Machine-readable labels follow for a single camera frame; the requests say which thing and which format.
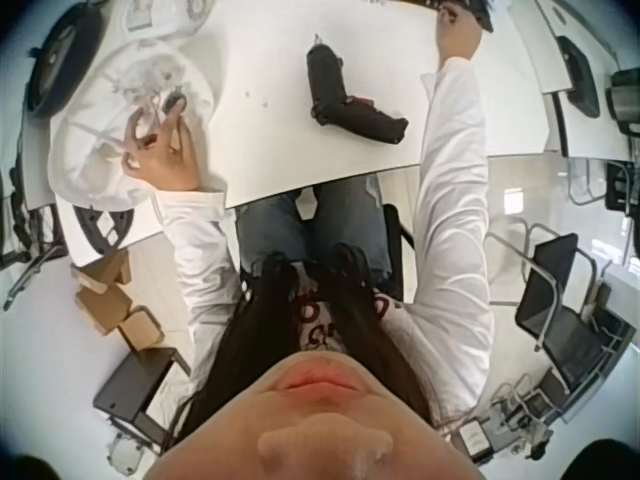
person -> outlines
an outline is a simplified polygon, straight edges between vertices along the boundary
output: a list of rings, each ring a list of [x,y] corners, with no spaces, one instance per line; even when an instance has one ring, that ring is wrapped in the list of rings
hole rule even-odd
[[[142,113],[132,116],[123,167],[157,189],[195,343],[193,395],[146,478],[481,478],[442,436],[476,405],[493,341],[485,124],[470,63],[480,38],[471,14],[442,7],[412,303],[383,293],[375,177],[316,186],[309,223],[298,192],[240,207],[243,292],[220,226],[224,194],[202,188],[184,104],[150,139],[136,138]]]

white shirt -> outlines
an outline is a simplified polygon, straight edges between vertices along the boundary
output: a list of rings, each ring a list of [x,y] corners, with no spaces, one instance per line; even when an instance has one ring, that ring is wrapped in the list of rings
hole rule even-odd
[[[494,320],[482,248],[488,227],[488,165],[484,115],[471,63],[449,59],[435,80],[414,219],[415,299],[403,304],[377,294],[376,307],[387,333],[435,391],[440,416],[451,418],[476,405],[489,374]],[[196,389],[208,375],[240,295],[238,273],[220,228],[224,194],[156,196],[191,314],[191,381]],[[315,348],[314,338],[331,348],[326,315],[328,311],[303,328],[303,348]]]

black drill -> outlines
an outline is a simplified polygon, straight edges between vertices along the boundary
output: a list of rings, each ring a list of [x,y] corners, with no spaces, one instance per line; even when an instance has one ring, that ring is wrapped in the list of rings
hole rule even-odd
[[[328,46],[317,43],[307,54],[313,107],[311,116],[320,125],[336,125],[378,142],[397,144],[409,125],[406,118],[391,118],[377,110],[373,100],[347,95],[342,60]]]

